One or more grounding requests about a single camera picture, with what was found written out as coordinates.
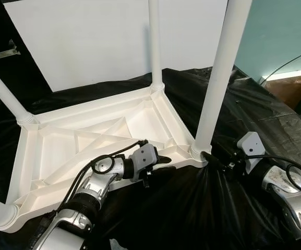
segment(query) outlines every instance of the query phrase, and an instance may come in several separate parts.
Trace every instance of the white wall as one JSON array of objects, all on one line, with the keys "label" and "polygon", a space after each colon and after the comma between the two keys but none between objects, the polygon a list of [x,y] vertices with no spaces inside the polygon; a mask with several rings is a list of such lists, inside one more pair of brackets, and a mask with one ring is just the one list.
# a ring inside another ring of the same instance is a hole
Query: white wall
[{"label": "white wall", "polygon": [[[213,65],[227,0],[161,0],[162,68]],[[150,72],[148,0],[5,4],[53,91]]]}]

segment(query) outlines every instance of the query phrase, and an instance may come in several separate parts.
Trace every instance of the metal bracket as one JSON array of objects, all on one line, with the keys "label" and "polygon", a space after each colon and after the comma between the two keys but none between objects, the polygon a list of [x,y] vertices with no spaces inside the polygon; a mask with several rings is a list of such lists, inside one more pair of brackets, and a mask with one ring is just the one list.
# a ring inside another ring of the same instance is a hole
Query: metal bracket
[{"label": "metal bracket", "polygon": [[12,49],[0,52],[0,59],[8,56],[20,55],[20,52],[17,51],[17,46],[14,44],[12,39],[9,41],[9,47],[12,47]]}]

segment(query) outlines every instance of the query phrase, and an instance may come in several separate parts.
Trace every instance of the black plastic sheet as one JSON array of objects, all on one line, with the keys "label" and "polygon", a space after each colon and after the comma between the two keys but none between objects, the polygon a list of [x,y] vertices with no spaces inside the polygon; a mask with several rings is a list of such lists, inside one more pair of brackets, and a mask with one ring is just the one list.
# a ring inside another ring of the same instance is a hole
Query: black plastic sheet
[{"label": "black plastic sheet", "polygon": [[[163,70],[165,92],[192,135],[196,134],[210,71]],[[147,74],[55,92],[34,103],[30,111],[38,114],[150,83]],[[213,144],[235,141],[247,131],[259,133],[269,154],[301,164],[301,117],[234,70]],[[18,136],[12,118],[0,121],[0,200],[6,197]],[[98,249],[100,242],[112,238],[129,250],[301,249],[301,241],[291,237],[277,203],[258,187],[224,175],[219,164],[215,160],[203,169],[162,170],[152,177],[149,189],[137,183],[110,192],[101,220],[87,240],[90,249]],[[22,249],[38,223],[35,218],[17,233],[0,232],[0,249]]]}]

